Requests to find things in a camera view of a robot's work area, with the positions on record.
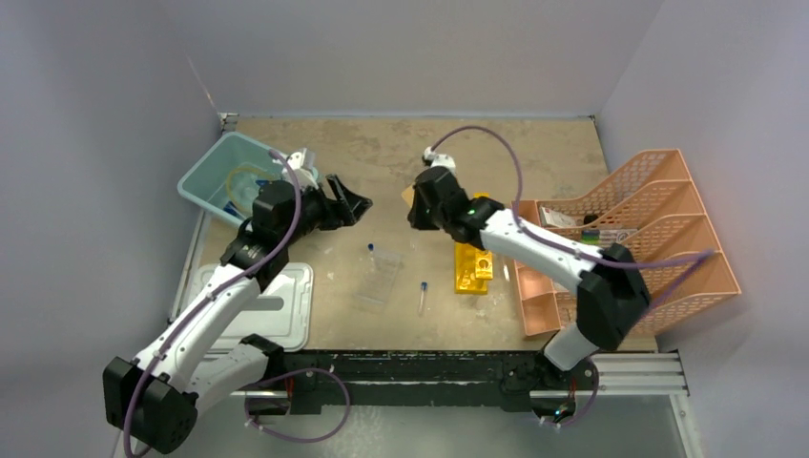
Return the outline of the blue capped test tube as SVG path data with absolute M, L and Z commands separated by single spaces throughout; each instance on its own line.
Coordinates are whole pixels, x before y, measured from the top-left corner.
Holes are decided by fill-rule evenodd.
M 367 244 L 367 250 L 368 250 L 367 259 L 368 259 L 368 263 L 369 263 L 368 264 L 369 269 L 370 270 L 375 270 L 376 269 L 376 262 L 375 262 L 375 254 L 374 254 L 374 244 L 373 243 L 368 243 Z
M 420 296 L 419 296 L 419 303 L 417 308 L 417 314 L 419 317 L 422 317 L 425 313 L 425 298 L 427 292 L 428 284 L 426 281 L 422 281 L 420 284 Z

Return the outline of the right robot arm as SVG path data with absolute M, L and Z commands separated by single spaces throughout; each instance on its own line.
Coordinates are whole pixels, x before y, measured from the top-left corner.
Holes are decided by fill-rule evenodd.
M 613 351 L 651 307 L 631 251 L 566 239 L 519 218 L 491 198 L 470 198 L 446 167 L 422 171 L 407 220 L 417 230 L 442 230 L 459 243 L 517 260 L 563 285 L 576 300 L 573 323 L 558 331 L 536 362 L 538 381 L 557 388 L 599 350 Z

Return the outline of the white plastic bin lid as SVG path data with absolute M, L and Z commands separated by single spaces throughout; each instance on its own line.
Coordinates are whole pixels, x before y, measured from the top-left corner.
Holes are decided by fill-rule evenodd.
M 191 291 L 195 294 L 182 309 L 187 318 L 204 306 L 184 326 L 177 340 L 182 344 L 209 346 L 210 354 L 231 351 L 250 335 L 258 335 L 286 352 L 303 349 L 309 337 L 314 284 L 312 268 L 290 262 L 264 288 L 255 278 L 235 278 L 240 269 L 208 264 L 197 270 Z

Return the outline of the yellow rubber tube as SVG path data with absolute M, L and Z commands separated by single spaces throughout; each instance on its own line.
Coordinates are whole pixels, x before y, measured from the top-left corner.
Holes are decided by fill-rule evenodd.
M 259 195 L 260 188 L 276 178 L 276 175 L 257 167 L 249 165 L 236 167 L 229 172 L 225 179 L 228 200 L 240 213 L 250 216 L 253 201 Z

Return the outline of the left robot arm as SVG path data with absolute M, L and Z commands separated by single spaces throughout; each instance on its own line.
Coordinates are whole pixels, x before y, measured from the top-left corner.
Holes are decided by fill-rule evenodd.
M 172 453 L 189 437 L 197 418 L 230 391 L 254 383 L 271 390 L 284 377 L 283 348 L 257 334 L 239 341 L 209 372 L 198 366 L 225 328 L 281 273 L 288 247 L 315 230 L 357 224 L 370 198 L 348 190 L 335 175 L 300 187 L 293 178 L 263 185 L 253 214 L 220 258 L 210 283 L 179 317 L 135 357 L 113 358 L 102 373 L 107 422 L 146 451 Z

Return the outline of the yellow test tube rack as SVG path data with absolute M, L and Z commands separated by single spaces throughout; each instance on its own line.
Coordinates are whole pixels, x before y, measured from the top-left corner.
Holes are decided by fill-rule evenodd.
M 454 293 L 486 295 L 493 279 L 492 254 L 469 244 L 454 244 Z

